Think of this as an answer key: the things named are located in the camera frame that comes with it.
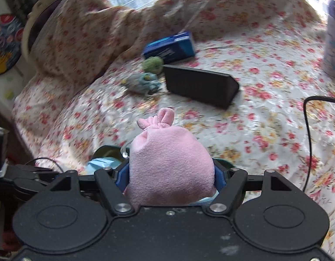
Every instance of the purple tumbler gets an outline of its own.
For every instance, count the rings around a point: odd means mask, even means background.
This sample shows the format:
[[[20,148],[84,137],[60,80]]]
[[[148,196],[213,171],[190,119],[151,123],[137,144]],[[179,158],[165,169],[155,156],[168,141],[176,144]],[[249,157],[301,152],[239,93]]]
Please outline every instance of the purple tumbler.
[[[323,71],[329,76],[335,77],[335,1],[328,3],[328,26],[323,57]]]

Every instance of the pink drawstring pouch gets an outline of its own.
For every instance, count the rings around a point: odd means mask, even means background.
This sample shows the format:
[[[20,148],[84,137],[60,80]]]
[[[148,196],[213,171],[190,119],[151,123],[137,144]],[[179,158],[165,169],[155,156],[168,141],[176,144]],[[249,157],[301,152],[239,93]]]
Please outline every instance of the pink drawstring pouch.
[[[130,182],[124,192],[135,208],[182,206],[216,193],[214,164],[187,129],[172,126],[175,113],[139,119],[143,130],[130,146]]]

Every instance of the metal screw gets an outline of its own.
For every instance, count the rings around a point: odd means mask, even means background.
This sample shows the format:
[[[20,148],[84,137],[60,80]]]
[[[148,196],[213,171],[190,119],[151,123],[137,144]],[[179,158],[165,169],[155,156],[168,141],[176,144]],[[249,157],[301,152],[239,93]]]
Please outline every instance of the metal screw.
[[[176,214],[175,211],[167,211],[167,212],[166,212],[166,215],[167,215],[167,216],[174,216],[175,214]]]
[[[212,212],[220,213],[227,210],[227,207],[222,203],[211,204],[210,209]]]
[[[132,209],[132,206],[128,203],[119,203],[114,206],[114,209],[120,213],[129,212]]]

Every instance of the black cable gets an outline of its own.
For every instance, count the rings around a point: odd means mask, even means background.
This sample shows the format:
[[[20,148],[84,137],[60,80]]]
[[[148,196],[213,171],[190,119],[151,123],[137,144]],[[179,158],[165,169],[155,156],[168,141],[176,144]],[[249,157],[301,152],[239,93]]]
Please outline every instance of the black cable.
[[[324,101],[324,102],[329,102],[329,103],[335,103],[335,98],[333,97],[326,97],[326,96],[311,96],[308,97],[304,100],[303,103],[303,112],[304,112],[304,118],[305,118],[305,124],[306,124],[306,129],[308,131],[308,139],[309,139],[309,152],[310,152],[310,160],[309,160],[309,168],[308,168],[308,174],[306,176],[306,181],[303,187],[303,192],[305,192],[306,187],[308,185],[309,177],[310,177],[310,172],[311,172],[311,162],[313,159],[313,152],[312,152],[312,146],[311,146],[311,135],[310,135],[310,129],[309,129],[309,123],[308,123],[308,116],[306,114],[306,104],[309,101]]]
[[[56,162],[55,160],[50,159],[50,158],[48,158],[48,157],[39,157],[39,158],[35,158],[35,159],[33,159],[33,160],[28,161],[25,165],[28,165],[29,163],[32,163],[32,162],[34,162],[34,161],[36,161],[36,160],[40,160],[40,159],[50,160],[51,162],[53,162],[53,163],[60,169],[61,172],[64,172],[64,171],[62,170],[62,168],[60,167],[60,165],[57,164],[57,162]]]

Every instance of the tissue box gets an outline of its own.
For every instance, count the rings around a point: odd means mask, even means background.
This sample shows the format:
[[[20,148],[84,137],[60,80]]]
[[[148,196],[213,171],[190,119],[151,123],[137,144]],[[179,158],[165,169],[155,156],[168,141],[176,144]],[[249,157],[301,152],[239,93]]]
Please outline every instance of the tissue box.
[[[183,32],[149,43],[143,51],[145,59],[159,56],[164,64],[195,56],[194,41],[190,32]]]

